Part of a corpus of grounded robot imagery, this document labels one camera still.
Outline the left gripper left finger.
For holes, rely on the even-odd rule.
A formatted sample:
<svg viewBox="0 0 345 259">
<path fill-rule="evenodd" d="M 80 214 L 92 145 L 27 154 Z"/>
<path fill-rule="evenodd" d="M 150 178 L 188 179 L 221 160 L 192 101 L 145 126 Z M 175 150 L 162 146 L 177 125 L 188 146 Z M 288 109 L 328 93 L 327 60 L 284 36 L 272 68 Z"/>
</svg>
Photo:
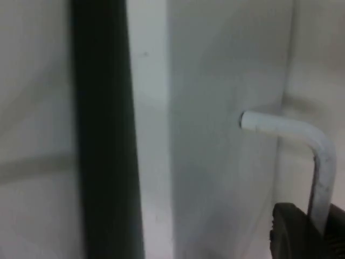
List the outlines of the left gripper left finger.
<svg viewBox="0 0 345 259">
<path fill-rule="evenodd" d="M 323 237 L 301 209 L 292 203 L 276 203 L 272 216 L 272 258 L 328 258 Z"/>
</svg>

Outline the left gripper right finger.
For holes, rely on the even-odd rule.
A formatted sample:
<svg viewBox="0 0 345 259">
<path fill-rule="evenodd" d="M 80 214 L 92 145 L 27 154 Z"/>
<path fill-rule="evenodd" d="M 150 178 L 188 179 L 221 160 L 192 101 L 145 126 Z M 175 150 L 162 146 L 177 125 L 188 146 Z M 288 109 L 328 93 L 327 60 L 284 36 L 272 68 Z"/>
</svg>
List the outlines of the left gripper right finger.
<svg viewBox="0 0 345 259">
<path fill-rule="evenodd" d="M 334 252 L 335 258 L 344 258 L 344 224 L 344 210 L 332 203 L 325 229 L 325 241 Z"/>
</svg>

